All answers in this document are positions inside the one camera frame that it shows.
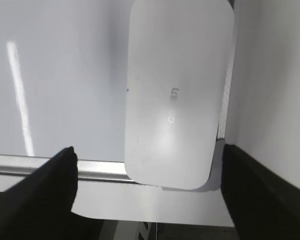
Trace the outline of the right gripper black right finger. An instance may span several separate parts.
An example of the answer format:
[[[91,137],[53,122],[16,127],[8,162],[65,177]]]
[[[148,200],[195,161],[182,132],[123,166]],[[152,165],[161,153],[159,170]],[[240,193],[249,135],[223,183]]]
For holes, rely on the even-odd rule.
[[[300,240],[300,189],[225,145],[221,192],[242,240]]]

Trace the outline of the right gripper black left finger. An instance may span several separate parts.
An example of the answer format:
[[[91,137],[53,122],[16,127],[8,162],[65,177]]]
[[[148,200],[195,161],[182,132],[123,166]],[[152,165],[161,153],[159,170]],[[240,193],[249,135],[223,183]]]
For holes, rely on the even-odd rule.
[[[0,193],[0,240],[60,240],[78,188],[77,155],[67,147]]]

